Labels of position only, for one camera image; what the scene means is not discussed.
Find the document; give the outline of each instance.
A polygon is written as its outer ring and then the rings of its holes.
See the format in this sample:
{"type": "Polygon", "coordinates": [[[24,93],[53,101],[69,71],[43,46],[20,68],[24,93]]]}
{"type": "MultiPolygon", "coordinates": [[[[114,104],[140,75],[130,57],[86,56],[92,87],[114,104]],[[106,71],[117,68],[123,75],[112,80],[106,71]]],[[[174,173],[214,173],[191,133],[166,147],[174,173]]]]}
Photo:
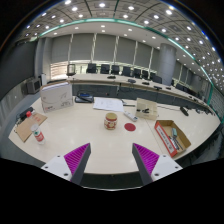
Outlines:
{"type": "Polygon", "coordinates": [[[123,103],[121,100],[114,100],[108,98],[95,98],[93,108],[99,110],[124,112],[123,103]]]}
{"type": "Polygon", "coordinates": [[[48,90],[48,89],[53,89],[53,88],[56,88],[56,87],[61,87],[61,86],[65,86],[65,85],[68,85],[69,83],[68,82],[63,82],[63,83],[59,83],[59,84],[55,84],[55,85],[50,85],[50,86],[45,86],[42,91],[44,90],[48,90]]]}

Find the cardboard box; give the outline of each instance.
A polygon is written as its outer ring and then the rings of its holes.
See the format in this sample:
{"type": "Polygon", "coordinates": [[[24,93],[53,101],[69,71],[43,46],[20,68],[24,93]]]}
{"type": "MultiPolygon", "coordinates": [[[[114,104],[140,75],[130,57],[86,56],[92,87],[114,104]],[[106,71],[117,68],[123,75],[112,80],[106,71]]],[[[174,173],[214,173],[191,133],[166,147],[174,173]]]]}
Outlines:
{"type": "Polygon", "coordinates": [[[176,154],[185,151],[191,145],[191,142],[183,133],[183,131],[172,120],[157,120],[154,128],[162,139],[171,157],[174,157],[176,154]],[[172,137],[172,128],[176,128],[177,130],[176,139],[181,145],[182,149],[179,147],[179,150],[177,150],[169,138],[169,136],[172,137]]]}
{"type": "Polygon", "coordinates": [[[158,117],[157,112],[157,103],[149,100],[144,100],[141,98],[137,98],[137,110],[141,110],[140,112],[136,111],[136,117],[142,117],[149,120],[156,120],[158,117]],[[142,110],[149,109],[149,113],[143,113],[142,110]]]}
{"type": "Polygon", "coordinates": [[[72,85],[69,81],[42,86],[40,89],[40,97],[45,113],[74,105],[72,85]]]}

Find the red sticker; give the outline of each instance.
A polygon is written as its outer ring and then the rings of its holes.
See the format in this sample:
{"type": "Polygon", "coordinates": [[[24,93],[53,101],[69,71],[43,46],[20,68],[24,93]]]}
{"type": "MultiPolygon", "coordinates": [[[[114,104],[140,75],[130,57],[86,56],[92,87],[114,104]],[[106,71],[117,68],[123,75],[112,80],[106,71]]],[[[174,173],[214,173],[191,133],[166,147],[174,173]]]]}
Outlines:
{"type": "Polygon", "coordinates": [[[124,127],[127,131],[134,131],[136,129],[135,125],[131,123],[125,124],[124,127]]]}

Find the white box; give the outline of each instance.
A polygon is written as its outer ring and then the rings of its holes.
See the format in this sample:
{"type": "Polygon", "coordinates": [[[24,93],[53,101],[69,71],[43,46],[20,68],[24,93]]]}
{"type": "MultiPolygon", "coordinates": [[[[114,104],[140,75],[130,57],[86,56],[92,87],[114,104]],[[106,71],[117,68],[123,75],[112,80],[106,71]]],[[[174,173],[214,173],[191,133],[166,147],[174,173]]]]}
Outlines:
{"type": "Polygon", "coordinates": [[[45,113],[74,105],[72,85],[68,81],[42,86],[40,97],[45,113]]]}

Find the office chair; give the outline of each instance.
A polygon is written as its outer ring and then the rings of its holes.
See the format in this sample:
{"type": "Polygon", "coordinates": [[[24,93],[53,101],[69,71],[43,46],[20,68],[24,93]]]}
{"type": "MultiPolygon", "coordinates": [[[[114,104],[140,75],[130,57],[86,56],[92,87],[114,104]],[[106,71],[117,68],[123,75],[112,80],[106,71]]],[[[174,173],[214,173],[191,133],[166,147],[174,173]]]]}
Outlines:
{"type": "Polygon", "coordinates": [[[152,81],[154,76],[156,76],[156,74],[155,74],[155,73],[153,73],[153,72],[150,72],[150,77],[149,77],[149,80],[151,80],[151,81],[152,81]]]}
{"type": "Polygon", "coordinates": [[[142,70],[142,78],[148,80],[149,79],[149,72],[146,70],[142,70]]]}
{"type": "Polygon", "coordinates": [[[111,74],[119,75],[119,72],[120,72],[119,66],[118,65],[112,65],[112,67],[111,67],[111,74]]]}
{"type": "Polygon", "coordinates": [[[140,76],[141,76],[141,70],[135,68],[135,69],[134,69],[134,77],[135,77],[136,79],[141,79],[140,76]]]}
{"type": "Polygon", "coordinates": [[[68,64],[67,65],[67,73],[66,75],[69,77],[69,76],[73,76],[75,75],[75,64],[68,64]]]}
{"type": "Polygon", "coordinates": [[[157,76],[157,75],[155,75],[155,76],[153,77],[152,81],[153,81],[153,82],[156,82],[156,83],[160,83],[160,84],[162,84],[162,78],[159,77],[159,76],[157,76]]]}
{"type": "Polygon", "coordinates": [[[96,68],[96,64],[89,63],[88,68],[86,69],[86,73],[97,73],[98,69],[96,68]]]}
{"type": "Polygon", "coordinates": [[[102,64],[100,68],[100,73],[101,74],[109,74],[110,71],[110,65],[107,64],[102,64]]]}
{"type": "Polygon", "coordinates": [[[131,68],[124,66],[123,71],[122,71],[122,75],[130,77],[130,74],[131,74],[131,68]]]}
{"type": "Polygon", "coordinates": [[[181,90],[181,91],[184,91],[183,86],[182,86],[181,84],[179,84],[179,83],[176,84],[176,87],[175,87],[175,88],[176,88],[176,89],[179,89],[179,90],[181,90]]]}

